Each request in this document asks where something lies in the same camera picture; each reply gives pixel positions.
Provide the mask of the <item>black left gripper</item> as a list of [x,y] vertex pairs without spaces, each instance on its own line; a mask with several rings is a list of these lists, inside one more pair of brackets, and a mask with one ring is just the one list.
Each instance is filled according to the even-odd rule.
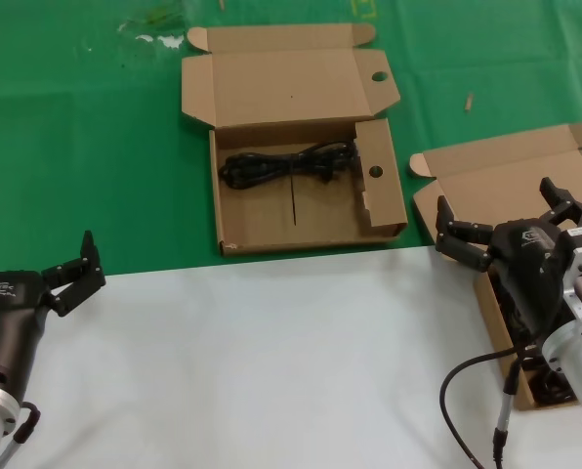
[[65,317],[106,285],[91,231],[77,259],[42,272],[0,272],[0,389],[25,395],[49,308]]

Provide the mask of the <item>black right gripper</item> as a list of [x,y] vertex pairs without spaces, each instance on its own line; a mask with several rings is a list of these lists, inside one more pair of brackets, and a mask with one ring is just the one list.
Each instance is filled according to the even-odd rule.
[[493,266],[534,338],[547,338],[563,321],[563,273],[554,249],[566,220],[582,227],[582,202],[549,177],[540,183],[549,210],[540,219],[495,227],[458,221],[444,195],[437,198],[436,251],[477,272]]

